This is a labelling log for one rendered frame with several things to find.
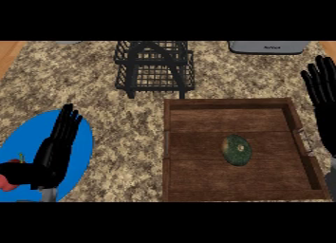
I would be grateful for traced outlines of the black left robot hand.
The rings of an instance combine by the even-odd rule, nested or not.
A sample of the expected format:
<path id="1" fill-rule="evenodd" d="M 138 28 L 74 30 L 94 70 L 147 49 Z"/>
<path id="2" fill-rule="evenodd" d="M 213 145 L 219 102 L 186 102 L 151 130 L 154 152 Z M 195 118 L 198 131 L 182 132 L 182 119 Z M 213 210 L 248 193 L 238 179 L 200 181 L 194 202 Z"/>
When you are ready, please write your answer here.
<path id="1" fill-rule="evenodd" d="M 70 148 L 82 116 L 66 103 L 60 110 L 49 136 L 42 140 L 32 163 L 4 162 L 0 175 L 12 185 L 29 184 L 30 189 L 55 188 L 61 183 L 70 162 Z"/>

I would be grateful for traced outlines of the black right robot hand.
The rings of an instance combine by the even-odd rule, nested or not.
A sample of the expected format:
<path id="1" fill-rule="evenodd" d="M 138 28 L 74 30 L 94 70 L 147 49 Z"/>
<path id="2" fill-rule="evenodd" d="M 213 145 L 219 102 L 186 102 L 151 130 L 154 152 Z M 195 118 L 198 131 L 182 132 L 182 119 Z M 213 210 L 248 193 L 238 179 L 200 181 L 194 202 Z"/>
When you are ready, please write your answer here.
<path id="1" fill-rule="evenodd" d="M 300 77 L 313 105 L 321 144 L 336 158 L 336 65 L 330 57 L 321 55 Z"/>

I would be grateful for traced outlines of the brown wooden tray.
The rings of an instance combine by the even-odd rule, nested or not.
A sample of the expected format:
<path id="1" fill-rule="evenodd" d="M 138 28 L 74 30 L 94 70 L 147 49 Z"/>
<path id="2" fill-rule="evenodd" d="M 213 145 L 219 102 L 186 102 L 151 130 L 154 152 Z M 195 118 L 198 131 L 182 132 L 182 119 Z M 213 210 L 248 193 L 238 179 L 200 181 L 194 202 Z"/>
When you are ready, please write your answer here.
<path id="1" fill-rule="evenodd" d="M 327 199 L 288 98 L 163 102 L 161 199 Z"/>

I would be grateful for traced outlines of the green round squash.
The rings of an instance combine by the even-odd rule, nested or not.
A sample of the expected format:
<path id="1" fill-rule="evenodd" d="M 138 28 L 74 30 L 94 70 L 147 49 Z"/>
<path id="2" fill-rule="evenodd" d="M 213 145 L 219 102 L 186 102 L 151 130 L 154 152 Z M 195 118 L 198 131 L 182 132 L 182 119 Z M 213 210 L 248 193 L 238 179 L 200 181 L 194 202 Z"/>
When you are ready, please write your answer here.
<path id="1" fill-rule="evenodd" d="M 244 166 L 251 157 L 251 148 L 245 139 L 238 135 L 229 135 L 222 141 L 222 157 L 234 166 Z"/>

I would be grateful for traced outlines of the blue oval placemat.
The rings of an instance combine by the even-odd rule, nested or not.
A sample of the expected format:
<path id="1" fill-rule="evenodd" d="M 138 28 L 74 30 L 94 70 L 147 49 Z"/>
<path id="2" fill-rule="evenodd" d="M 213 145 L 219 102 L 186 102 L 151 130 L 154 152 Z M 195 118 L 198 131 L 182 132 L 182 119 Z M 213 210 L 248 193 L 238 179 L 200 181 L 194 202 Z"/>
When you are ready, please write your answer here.
<path id="1" fill-rule="evenodd" d="M 23 156 L 26 162 L 33 162 L 42 140 L 49 136 L 58 113 L 58 110 L 39 113 L 15 128 L 0 147 L 0 163 L 17 159 L 18 156 Z M 86 120 L 82 120 L 71 144 L 66 177 L 57 187 L 57 200 L 68 194 L 83 176 L 89 165 L 92 148 L 92 130 Z M 8 192 L 0 189 L 0 202 L 39 201 L 40 198 L 40 192 L 32 190 L 29 185 L 20 185 Z"/>

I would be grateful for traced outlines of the red pepper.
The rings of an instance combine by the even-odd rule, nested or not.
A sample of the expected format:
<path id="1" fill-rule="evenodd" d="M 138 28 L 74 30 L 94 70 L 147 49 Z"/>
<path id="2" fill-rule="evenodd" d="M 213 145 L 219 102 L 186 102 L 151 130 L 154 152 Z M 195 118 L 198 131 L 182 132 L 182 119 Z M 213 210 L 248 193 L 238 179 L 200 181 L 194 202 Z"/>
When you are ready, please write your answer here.
<path id="1" fill-rule="evenodd" d="M 24 162 L 24 157 L 23 154 L 18 153 L 18 158 L 17 159 L 9 159 L 9 163 L 23 163 Z M 8 192 L 15 189 L 15 185 L 8 183 L 6 178 L 0 174 L 0 189 L 4 192 Z"/>

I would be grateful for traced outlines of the grey flat appliance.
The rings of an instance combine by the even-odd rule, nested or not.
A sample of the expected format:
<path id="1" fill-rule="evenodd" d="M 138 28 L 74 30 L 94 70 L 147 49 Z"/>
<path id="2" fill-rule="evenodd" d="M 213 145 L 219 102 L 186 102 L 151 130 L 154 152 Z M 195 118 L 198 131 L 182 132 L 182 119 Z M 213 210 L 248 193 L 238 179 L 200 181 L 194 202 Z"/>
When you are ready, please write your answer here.
<path id="1" fill-rule="evenodd" d="M 307 41 L 229 41 L 228 49 L 237 54 L 296 55 L 307 44 Z"/>

